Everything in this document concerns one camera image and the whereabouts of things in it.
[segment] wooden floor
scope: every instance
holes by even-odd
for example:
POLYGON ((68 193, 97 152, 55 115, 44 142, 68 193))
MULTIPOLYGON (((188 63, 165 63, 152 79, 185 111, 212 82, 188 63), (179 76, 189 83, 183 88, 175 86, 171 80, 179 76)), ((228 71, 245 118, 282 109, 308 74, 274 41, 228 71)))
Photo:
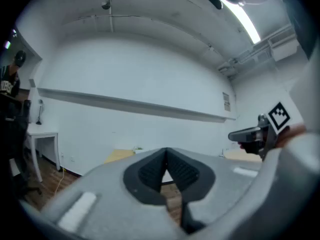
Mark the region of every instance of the wooden floor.
MULTIPOLYGON (((30 205, 40 211, 42 207, 54 197, 59 181, 63 177, 63 173, 57 171, 56 166, 43 157, 37 157, 37 161, 42 176, 42 182, 38 182, 32 160, 29 158, 27 161, 28 169, 30 171, 28 185, 29 187, 39 187, 42 194, 39 195, 36 191, 31 191, 28 192, 25 199, 30 205)), ((57 189, 57 193, 72 184, 77 178, 78 177, 65 171, 63 180, 57 189)), ((179 225, 181 221, 182 199, 177 186, 175 184, 163 185, 161 194, 166 197, 167 210, 171 218, 179 225)))

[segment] power cord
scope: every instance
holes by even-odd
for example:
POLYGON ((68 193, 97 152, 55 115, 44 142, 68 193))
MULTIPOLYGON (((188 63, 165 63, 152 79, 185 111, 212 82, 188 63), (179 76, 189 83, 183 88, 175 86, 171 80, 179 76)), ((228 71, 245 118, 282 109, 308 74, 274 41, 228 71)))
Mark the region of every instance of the power cord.
POLYGON ((59 186, 60 186, 60 183, 61 183, 61 181, 62 181, 62 180, 64 179, 64 177, 65 177, 65 168, 62 167, 62 164, 60 164, 60 167, 62 168, 62 178, 60 179, 59 184, 58 184, 58 186, 56 187, 53 196, 56 195, 57 190, 58 190, 58 188, 59 188, 59 186))

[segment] white table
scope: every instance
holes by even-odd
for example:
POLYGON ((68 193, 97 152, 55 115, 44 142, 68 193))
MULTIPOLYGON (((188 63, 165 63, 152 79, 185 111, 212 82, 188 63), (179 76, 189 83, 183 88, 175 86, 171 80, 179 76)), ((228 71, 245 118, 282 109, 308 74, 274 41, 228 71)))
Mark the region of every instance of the white table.
POLYGON ((37 155, 36 155, 36 139, 40 138, 54 138, 54 155, 55 155, 55 165, 56 169, 60 170, 60 162, 59 162, 59 153, 58 153, 58 131, 52 126, 49 125, 38 125, 35 123, 29 123, 27 135, 30 140, 31 145, 31 154, 32 154, 32 161, 35 169, 36 176, 39 180, 39 182, 42 182, 42 177, 39 170, 39 165, 37 161, 37 155))

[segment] ceiling light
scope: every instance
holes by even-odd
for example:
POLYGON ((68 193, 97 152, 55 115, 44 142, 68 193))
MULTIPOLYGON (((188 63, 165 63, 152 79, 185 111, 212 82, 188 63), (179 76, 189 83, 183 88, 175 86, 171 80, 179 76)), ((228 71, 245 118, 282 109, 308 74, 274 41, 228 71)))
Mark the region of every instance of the ceiling light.
POLYGON ((254 44, 260 42, 260 36, 244 9, 242 9, 238 4, 230 3, 227 0, 221 0, 221 2, 223 2, 223 4, 238 18, 245 30, 248 32, 252 42, 254 44))
POLYGON ((9 49, 11 43, 9 41, 5 42, 4 48, 9 49))

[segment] white strip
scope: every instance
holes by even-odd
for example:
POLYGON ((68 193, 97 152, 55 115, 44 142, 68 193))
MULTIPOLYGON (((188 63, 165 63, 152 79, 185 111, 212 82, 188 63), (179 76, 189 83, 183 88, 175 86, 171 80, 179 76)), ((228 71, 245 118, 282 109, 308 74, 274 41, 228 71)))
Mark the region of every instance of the white strip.
POLYGON ((65 231, 75 233, 78 226, 90 211, 97 196, 90 192, 85 192, 73 206, 59 220, 58 226, 65 231))
POLYGON ((260 36, 244 9, 242 9, 238 4, 230 3, 227 0, 221 0, 221 2, 223 2, 224 5, 228 7, 230 11, 233 12, 233 14, 238 18, 238 20, 244 26, 245 30, 248 32, 252 42, 254 44, 260 42, 260 36))
POLYGON ((241 167, 234 168, 233 172, 236 174, 241 174, 241 175, 249 176, 252 178, 255 178, 258 175, 258 172, 256 170, 250 170, 250 169, 245 169, 241 167))

